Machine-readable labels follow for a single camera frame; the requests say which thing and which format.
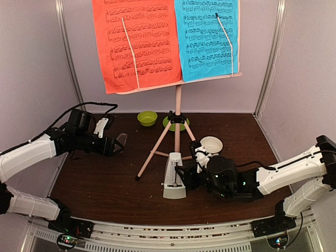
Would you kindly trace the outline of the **clear metronome cover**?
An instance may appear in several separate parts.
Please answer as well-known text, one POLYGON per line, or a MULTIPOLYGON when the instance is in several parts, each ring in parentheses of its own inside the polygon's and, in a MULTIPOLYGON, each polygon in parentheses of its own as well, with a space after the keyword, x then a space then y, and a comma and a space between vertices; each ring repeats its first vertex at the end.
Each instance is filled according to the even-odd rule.
POLYGON ((120 133, 117 137, 117 139, 124 145, 124 148, 127 142, 127 138, 128 138, 128 135, 126 133, 120 133))

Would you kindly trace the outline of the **grey metronome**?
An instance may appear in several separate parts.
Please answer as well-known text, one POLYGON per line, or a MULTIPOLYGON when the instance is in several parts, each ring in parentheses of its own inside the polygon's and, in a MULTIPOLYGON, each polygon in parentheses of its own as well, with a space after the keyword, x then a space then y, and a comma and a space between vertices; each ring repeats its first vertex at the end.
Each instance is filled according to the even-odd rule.
POLYGON ((181 154, 171 152, 166 163, 163 182, 163 198, 168 200, 186 198, 186 187, 175 170, 176 166, 182 166, 181 154))

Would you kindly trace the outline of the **pink music stand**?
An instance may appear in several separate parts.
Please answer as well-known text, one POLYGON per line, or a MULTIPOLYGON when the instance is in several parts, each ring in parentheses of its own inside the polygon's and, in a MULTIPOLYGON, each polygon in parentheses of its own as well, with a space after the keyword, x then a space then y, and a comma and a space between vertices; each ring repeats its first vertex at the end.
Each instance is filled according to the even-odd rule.
MULTIPOLYGON (((215 18, 218 20, 218 22, 219 22, 219 24, 220 24, 220 26, 221 26, 221 28, 222 28, 225 36, 226 36, 226 39, 229 43, 229 46, 230 46, 231 73, 226 77, 233 77, 234 76, 234 56, 233 56, 232 42, 230 41, 229 36, 228 36, 223 24, 221 23, 218 11, 215 13, 215 18)), ((137 63, 136 63, 136 59, 135 59, 135 54, 134 54, 134 51, 133 51, 133 48, 132 48, 132 45, 131 45, 131 42, 130 42, 130 38, 129 38, 129 35, 128 35, 128 32, 127 32, 127 28, 126 28, 125 23, 124 23, 124 19, 121 18, 121 21, 122 21, 122 27, 123 27, 123 30, 125 32, 125 35, 126 35, 126 38, 127 38, 130 50, 131 50, 131 54, 132 54, 132 57, 133 57, 133 66, 134 66, 134 69, 135 69, 138 91, 140 91, 140 83, 139 83, 139 78, 138 78, 138 70, 137 70, 137 63)), ((168 131, 170 129, 170 126, 172 124, 175 124, 175 147, 174 147, 175 152, 173 154, 176 154, 176 155, 180 154, 180 152, 179 152, 180 151, 180 131, 181 131, 180 130, 180 125, 184 125, 187 133, 189 134, 189 136, 191 138, 191 140, 194 141, 194 142, 196 141, 195 136, 193 135, 190 127, 187 124, 187 118, 181 113, 181 101, 182 101, 182 86, 181 86, 181 84, 176 85, 175 98, 176 98, 175 112, 173 112, 173 111, 169 112, 168 118, 167 118, 168 123, 167 123, 166 127, 164 128, 162 134, 160 135, 159 139, 157 140, 156 144, 154 145, 153 149, 151 150, 151 152, 150 152, 149 156, 147 157, 146 161, 144 162, 143 166, 141 167, 140 171, 136 175, 136 177, 135 177, 136 181, 140 180, 140 177, 142 176, 142 174, 143 174, 144 170, 146 169, 147 165, 149 164, 150 160, 153 158, 154 154, 169 156, 166 153, 158 152, 157 149, 160 146, 160 144, 161 144, 162 140, 164 139, 164 137, 166 136, 166 134, 168 133, 168 131)))

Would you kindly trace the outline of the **blue cloth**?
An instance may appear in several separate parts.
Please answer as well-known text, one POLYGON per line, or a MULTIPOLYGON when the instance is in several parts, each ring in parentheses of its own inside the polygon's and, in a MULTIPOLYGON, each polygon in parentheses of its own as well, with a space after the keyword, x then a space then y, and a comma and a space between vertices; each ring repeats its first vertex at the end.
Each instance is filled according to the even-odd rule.
POLYGON ((239 1, 175 1, 185 82, 239 72, 239 1))

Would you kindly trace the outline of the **red sheet music mat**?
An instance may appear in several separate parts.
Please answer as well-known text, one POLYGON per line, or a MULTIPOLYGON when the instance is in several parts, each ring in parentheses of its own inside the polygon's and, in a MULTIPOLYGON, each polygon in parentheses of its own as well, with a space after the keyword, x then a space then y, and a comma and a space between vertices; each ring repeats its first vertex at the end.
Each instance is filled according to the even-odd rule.
POLYGON ((107 94, 182 79, 174 1, 92 1, 92 12, 107 94))

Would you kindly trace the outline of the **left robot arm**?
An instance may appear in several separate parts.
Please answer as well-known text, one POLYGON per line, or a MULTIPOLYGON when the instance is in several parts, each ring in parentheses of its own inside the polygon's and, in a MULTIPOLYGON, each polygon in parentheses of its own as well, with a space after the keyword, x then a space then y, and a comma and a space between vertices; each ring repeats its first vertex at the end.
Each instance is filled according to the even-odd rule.
POLYGON ((89 131, 92 114, 71 109, 69 119, 60 127, 50 127, 33 140, 1 153, 1 214, 15 213, 54 221, 64 233, 71 233, 76 225, 70 209, 56 199, 41 198, 23 193, 6 182, 14 175, 46 159, 76 150, 112 157, 124 150, 127 134, 116 138, 104 135, 114 122, 105 114, 89 131))

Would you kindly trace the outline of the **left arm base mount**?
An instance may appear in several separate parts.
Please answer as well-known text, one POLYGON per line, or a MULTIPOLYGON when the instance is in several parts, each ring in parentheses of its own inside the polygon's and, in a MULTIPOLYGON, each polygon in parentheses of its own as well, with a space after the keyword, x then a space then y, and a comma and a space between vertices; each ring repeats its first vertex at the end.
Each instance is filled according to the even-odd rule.
POLYGON ((80 240, 91 237, 94 223, 87 220, 71 218, 70 226, 63 227, 55 220, 49 220, 48 228, 60 232, 56 238, 56 245, 61 250, 68 251, 75 248, 80 240))

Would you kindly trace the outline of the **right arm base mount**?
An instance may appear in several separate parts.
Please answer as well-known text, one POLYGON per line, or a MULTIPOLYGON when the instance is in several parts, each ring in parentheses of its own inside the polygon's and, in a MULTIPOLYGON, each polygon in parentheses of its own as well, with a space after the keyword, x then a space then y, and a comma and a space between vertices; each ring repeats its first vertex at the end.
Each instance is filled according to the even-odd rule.
POLYGON ((266 237, 268 245, 276 250, 285 249, 289 245, 288 230, 296 227, 294 218, 285 217, 276 220, 275 217, 251 222, 254 237, 266 237))

